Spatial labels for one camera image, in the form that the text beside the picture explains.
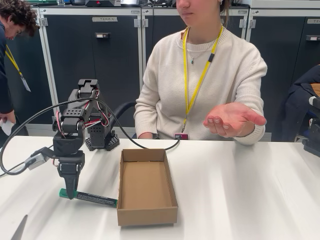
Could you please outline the woman's left hand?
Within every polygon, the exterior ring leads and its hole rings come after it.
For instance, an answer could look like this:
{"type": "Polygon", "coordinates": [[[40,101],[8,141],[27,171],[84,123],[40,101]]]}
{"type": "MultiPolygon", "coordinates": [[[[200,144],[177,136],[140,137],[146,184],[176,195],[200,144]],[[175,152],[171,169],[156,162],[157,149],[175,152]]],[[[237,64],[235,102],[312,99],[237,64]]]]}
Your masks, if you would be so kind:
{"type": "Polygon", "coordinates": [[[264,126],[267,120],[248,106],[232,102],[215,106],[204,118],[203,125],[211,133],[224,138],[245,137],[264,126]]]}

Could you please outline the man's right hand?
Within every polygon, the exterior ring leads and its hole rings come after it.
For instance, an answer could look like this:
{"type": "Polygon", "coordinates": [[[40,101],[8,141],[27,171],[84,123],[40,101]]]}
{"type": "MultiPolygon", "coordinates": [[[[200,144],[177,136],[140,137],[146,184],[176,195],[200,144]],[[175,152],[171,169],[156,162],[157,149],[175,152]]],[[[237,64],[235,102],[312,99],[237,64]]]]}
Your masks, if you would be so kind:
{"type": "Polygon", "coordinates": [[[11,111],[9,113],[1,113],[0,114],[0,119],[3,120],[3,122],[11,122],[13,124],[16,123],[16,116],[15,116],[15,112],[14,111],[11,111]]]}

